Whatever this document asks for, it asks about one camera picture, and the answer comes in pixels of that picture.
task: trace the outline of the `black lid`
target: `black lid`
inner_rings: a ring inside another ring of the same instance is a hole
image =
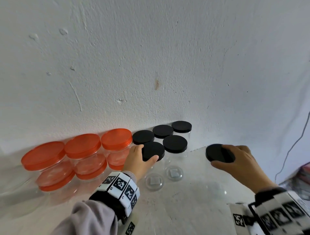
[[[153,133],[156,138],[164,139],[173,134],[173,128],[168,125],[159,125],[153,128]]]
[[[137,131],[132,135],[132,141],[136,145],[154,141],[154,133],[148,130]]]
[[[142,159],[143,161],[147,161],[154,155],[158,155],[159,158],[157,161],[162,160],[165,155],[165,148],[161,143],[158,142],[147,142],[144,144],[142,148]]]
[[[171,126],[177,133],[187,133],[192,130],[192,125],[186,121],[176,121],[173,122]]]
[[[206,148],[206,157],[209,161],[220,161],[232,163],[235,161],[235,155],[221,144],[212,144]]]
[[[187,140],[179,135],[171,135],[163,140],[165,150],[170,153],[183,153],[187,149]]]

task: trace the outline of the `sleeve cuff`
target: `sleeve cuff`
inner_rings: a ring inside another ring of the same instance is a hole
[[[128,175],[132,181],[137,184],[137,178],[136,176],[134,175],[134,173],[132,173],[131,171],[122,171],[124,174]]]

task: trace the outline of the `cable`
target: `cable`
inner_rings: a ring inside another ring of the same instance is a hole
[[[303,132],[302,132],[301,136],[300,136],[299,139],[293,144],[293,146],[290,148],[290,150],[287,152],[286,157],[285,157],[284,162],[283,162],[283,166],[282,166],[281,171],[279,171],[279,172],[276,174],[276,176],[274,177],[274,182],[275,182],[275,183],[276,183],[276,181],[277,181],[277,176],[278,176],[278,174],[280,174],[280,173],[283,171],[283,169],[284,169],[284,165],[285,165],[285,162],[286,162],[286,160],[287,160],[287,157],[288,157],[290,151],[294,148],[294,146],[297,144],[297,142],[300,141],[300,139],[303,137],[303,134],[305,133],[306,127],[307,127],[307,125],[308,125],[309,117],[310,117],[310,112],[308,113],[308,118],[307,118],[306,124],[305,124],[305,126],[304,126],[304,128],[303,128]]]

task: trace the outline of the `painted wall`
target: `painted wall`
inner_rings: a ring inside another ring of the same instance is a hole
[[[308,0],[0,3],[0,148],[175,120],[269,176],[310,109]],[[308,162],[310,130],[284,173]]]

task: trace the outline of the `person's left hand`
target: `person's left hand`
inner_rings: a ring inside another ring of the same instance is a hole
[[[148,169],[150,169],[159,158],[158,155],[154,155],[147,162],[144,162],[142,160],[143,147],[144,145],[142,144],[131,147],[123,168],[123,171],[132,172],[136,176],[137,182],[146,174]]]

